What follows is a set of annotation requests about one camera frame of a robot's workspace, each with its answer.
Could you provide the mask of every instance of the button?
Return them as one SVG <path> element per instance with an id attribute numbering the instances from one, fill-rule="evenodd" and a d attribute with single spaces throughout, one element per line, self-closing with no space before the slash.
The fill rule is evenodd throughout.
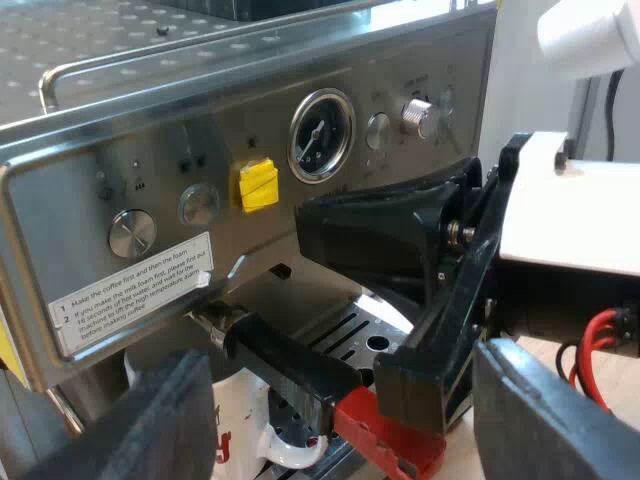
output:
<path id="1" fill-rule="evenodd" d="M 206 227 L 220 213 L 220 196 L 215 187 L 191 185 L 180 196 L 178 215 L 184 225 Z"/>
<path id="2" fill-rule="evenodd" d="M 151 248 L 155 239 L 156 222 L 144 210 L 125 210 L 111 222 L 109 246 L 119 257 L 140 257 Z"/>
<path id="3" fill-rule="evenodd" d="M 387 148 L 391 121 L 386 113 L 378 113 L 367 124 L 367 145 L 371 150 Z"/>
<path id="4" fill-rule="evenodd" d="M 278 203 L 278 169 L 273 160 L 250 162 L 240 170 L 240 195 L 244 213 L 253 213 Z"/>

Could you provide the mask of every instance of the yellow button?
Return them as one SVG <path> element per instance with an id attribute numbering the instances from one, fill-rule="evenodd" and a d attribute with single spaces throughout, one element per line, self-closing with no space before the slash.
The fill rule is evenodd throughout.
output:
<path id="1" fill-rule="evenodd" d="M 240 170 L 240 195 L 245 213 L 278 203 L 278 169 L 270 158 Z"/>

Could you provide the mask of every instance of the gauge needle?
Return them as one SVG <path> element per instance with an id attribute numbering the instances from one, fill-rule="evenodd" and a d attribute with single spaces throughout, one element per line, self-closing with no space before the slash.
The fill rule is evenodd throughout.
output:
<path id="1" fill-rule="evenodd" d="M 311 132 L 311 138 L 307 142 L 307 146 L 304 147 L 304 150 L 302 151 L 302 153 L 298 155 L 298 162 L 300 162 L 304 158 L 304 156 L 307 154 L 307 152 L 311 148 L 311 145 L 313 145 L 313 143 L 318 138 L 320 138 L 320 133 L 322 133 L 323 128 L 324 128 L 324 120 L 320 120 L 320 123 L 318 124 L 318 126 Z"/>

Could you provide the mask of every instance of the printed instructions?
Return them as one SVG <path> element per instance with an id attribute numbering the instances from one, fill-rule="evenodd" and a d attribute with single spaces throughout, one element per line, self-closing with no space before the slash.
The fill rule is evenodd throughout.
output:
<path id="1" fill-rule="evenodd" d="M 191 292 L 201 270 L 213 270 L 208 232 L 51 302 L 65 356 Z"/>

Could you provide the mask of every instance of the pressure gauge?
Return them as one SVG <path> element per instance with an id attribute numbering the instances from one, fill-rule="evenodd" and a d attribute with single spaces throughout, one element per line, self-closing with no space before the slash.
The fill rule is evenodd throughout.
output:
<path id="1" fill-rule="evenodd" d="M 307 96 L 289 129 L 289 166 L 304 183 L 328 180 L 353 147 L 355 112 L 340 90 L 325 88 Z"/>

